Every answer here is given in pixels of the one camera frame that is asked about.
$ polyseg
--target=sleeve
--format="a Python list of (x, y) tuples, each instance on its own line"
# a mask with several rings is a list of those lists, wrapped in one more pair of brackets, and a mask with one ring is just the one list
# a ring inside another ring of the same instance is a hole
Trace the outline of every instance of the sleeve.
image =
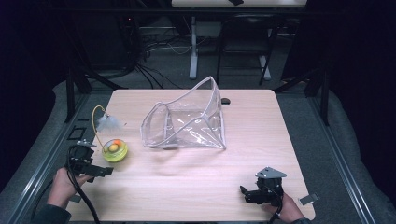
[(291, 224), (312, 224), (312, 222), (308, 218), (304, 217), (291, 222)]
[(61, 224), (70, 220), (71, 214), (61, 207), (46, 204), (37, 213), (31, 224)]

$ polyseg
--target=clear plastic bag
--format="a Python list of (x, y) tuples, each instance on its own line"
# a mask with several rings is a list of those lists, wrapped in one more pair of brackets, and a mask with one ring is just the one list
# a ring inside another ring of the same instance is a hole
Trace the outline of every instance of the clear plastic bag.
[(207, 77), (176, 100), (157, 103), (140, 127), (145, 147), (226, 148), (221, 97)]

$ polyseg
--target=gray carpet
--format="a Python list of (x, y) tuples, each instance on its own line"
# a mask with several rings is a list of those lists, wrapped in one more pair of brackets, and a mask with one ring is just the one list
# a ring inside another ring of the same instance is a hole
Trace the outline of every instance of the gray carpet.
[[(154, 70), (149, 70), (160, 83), (162, 83), (162, 76), (168, 77), (172, 82), (166, 79), (163, 81), (162, 85), (166, 89), (190, 89), (203, 78), (214, 76), (216, 56), (213, 43), (210, 39), (206, 39), (200, 45), (198, 78), (196, 80), (189, 79), (190, 51), (178, 54), (174, 52), (174, 49), (154, 50), (147, 61), (141, 61), (140, 64), (161, 72), (159, 74)], [(264, 82), (262, 86), (259, 86), (260, 77), (254, 74), (248, 76), (222, 76), (219, 88), (274, 89), (278, 87), (282, 83), (280, 75), (282, 74), (290, 43), (291, 41), (287, 38), (280, 37), (278, 39), (274, 58), (270, 62), (270, 71), (273, 76), (271, 81)], [(177, 51), (183, 52), (185, 49), (177, 49)], [(112, 75), (108, 71), (101, 74), (103, 76)], [(159, 85), (154, 82), (152, 77), (149, 78), (154, 88), (159, 89)], [(127, 76), (111, 78), (111, 80), (129, 89), (151, 88), (146, 78), (136, 70)], [(81, 95), (76, 91), (78, 112), (68, 124), (64, 124), (64, 119), (66, 118), (65, 85), (61, 83), (54, 89), (57, 95), (57, 102), (48, 123), (17, 173), (0, 194), (0, 207), (2, 210), (0, 223), (7, 223), (9, 220), (19, 220), (21, 223), (28, 223), (37, 193), (41, 192), (50, 181), (54, 172), (64, 165), (66, 150), (69, 146), (76, 143), (76, 140), (67, 140), (67, 138), (79, 137), (82, 134), (82, 130), (85, 129), (82, 138), (86, 138), (88, 141), (93, 139), (91, 126), (92, 109), (96, 105), (106, 106), (111, 90), (94, 79), (90, 79), (90, 82), (93, 86), (92, 94)], [(317, 118), (316, 99), (305, 98), (302, 94), (303, 88), (304, 83), (288, 92), (279, 93), (277, 99), (308, 190), (312, 193), (317, 193), (320, 197), (320, 200), (314, 204), (317, 216), (313, 223), (364, 223), (356, 210), (353, 200), (351, 200), (346, 181), (340, 175), (340, 170), (336, 166), (336, 159), (334, 158), (329, 137), (323, 131), (323, 125)], [(359, 146), (353, 129), (340, 102), (333, 94), (330, 97), (329, 122), (331, 124), (329, 129), (345, 157), (347, 167), (353, 174), (374, 221), (376, 223), (395, 223), (395, 209), (389, 199), (373, 184), (371, 177), (361, 163)], [(46, 172), (39, 172), (40, 174), (38, 174), (37, 170), (40, 170), (40, 167), (47, 168), (45, 169)], [(33, 181), (33, 177), (40, 175), (42, 175), (41, 182), (36, 183)], [(46, 195), (43, 196), (40, 205), (45, 201)]]

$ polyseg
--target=person's arm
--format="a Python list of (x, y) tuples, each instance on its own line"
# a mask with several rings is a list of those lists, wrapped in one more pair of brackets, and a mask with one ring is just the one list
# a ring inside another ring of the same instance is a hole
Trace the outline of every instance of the person's arm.
[[(70, 182), (69, 173), (65, 168), (60, 168), (55, 177), (47, 204), (37, 213), (31, 223), (49, 224), (49, 223), (67, 223), (71, 217), (65, 209), (69, 200), (76, 194), (76, 189)], [(76, 180), (82, 186), (92, 176), (76, 176)]]
[[(273, 207), (270, 204), (262, 206), (262, 210), (272, 214), (276, 212), (276, 209), (276, 207)], [(286, 223), (292, 224), (311, 223), (308, 218), (304, 217), (294, 200), (286, 193), (283, 194), (282, 211), (280, 212), (279, 218)]]

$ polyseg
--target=black cable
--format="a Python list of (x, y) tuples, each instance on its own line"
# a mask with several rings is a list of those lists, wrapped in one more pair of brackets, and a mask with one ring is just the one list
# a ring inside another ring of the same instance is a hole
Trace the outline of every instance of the black cable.
[[(163, 39), (163, 40), (158, 40), (159, 36), (164, 36), (164, 37), (168, 37), (168, 38)], [(153, 34), (151, 34), (151, 35), (143, 35), (142, 37), (143, 38), (150, 37), (148, 40), (146, 40), (147, 43), (149, 43), (149, 42), (155, 43), (155, 42), (159, 42), (159, 41), (169, 43), (169, 42), (180, 40), (180, 39), (186, 39), (184, 37), (181, 37), (180, 35), (158, 35), (158, 34), (153, 35)]]
[(172, 82), (168, 77), (164, 76), (160, 71), (155, 70), (155, 69), (153, 69), (153, 68), (146, 67), (146, 66), (144, 66), (144, 65), (142, 65), (142, 64), (140, 64), (140, 66), (142, 66), (143, 68), (146, 68), (147, 70), (150, 70), (150, 71), (152, 71), (152, 72), (154, 72), (154, 73), (160, 75), (160, 76), (163, 78), (163, 80), (166, 79), (168, 82), (170, 82), (172, 85), (174, 85), (174, 86), (177, 87), (178, 89), (183, 90), (183, 88), (179, 87), (177, 84), (175, 84), (174, 82)]
[(151, 80), (146, 76), (146, 74), (145, 74), (144, 72), (142, 72), (142, 71), (140, 70), (140, 66), (137, 65), (136, 68), (137, 68), (137, 70), (148, 80), (148, 83), (149, 83), (149, 85), (151, 86), (151, 88), (154, 89), (154, 86), (152, 85)]
[(84, 191), (79, 186), (79, 183), (77, 182), (74, 173), (71, 171), (71, 166), (70, 166), (70, 151), (71, 151), (71, 149), (72, 148), (70, 147), (67, 151), (67, 176), (69, 177), (70, 181), (72, 182), (72, 184), (75, 187), (79, 196), (82, 198), (82, 200), (84, 200), (85, 204), (87, 204), (88, 207), (90, 208), (90, 211), (92, 213), (95, 223), (100, 224), (99, 217), (96, 213), (95, 208), (93, 207), (90, 199), (87, 197), (87, 195), (84, 193)]
[(279, 218), (280, 212), (282, 211), (282, 208), (283, 208), (283, 195), (280, 196), (273, 189), (268, 188), (267, 186), (265, 186), (265, 187), (267, 189), (271, 190), (276, 195), (276, 198), (279, 200), (279, 207), (276, 209), (274, 214), (271, 216), (270, 220), (267, 222), (268, 224), (272, 224), (275, 221), (275, 219)]
[(154, 79), (155, 83), (157, 83), (157, 85), (163, 89), (163, 85), (161, 85), (160, 82), (158, 82), (157, 78), (155, 78), (148, 70), (146, 70), (143, 66), (140, 66), (140, 64), (137, 66), (140, 69), (141, 73), (146, 72), (149, 76), (151, 76), (152, 79)]
[(51, 179), (51, 181), (48, 183), (48, 185), (43, 189), (43, 191), (40, 193), (40, 195), (38, 195), (37, 200), (35, 201), (35, 207), (33, 208), (32, 211), (32, 215), (30, 217), (30, 220), (33, 220), (35, 218), (35, 211), (37, 210), (38, 204), (41, 201), (41, 198), (44, 196), (44, 194), (46, 193), (46, 191), (49, 189), (49, 187), (52, 185), (53, 180)]

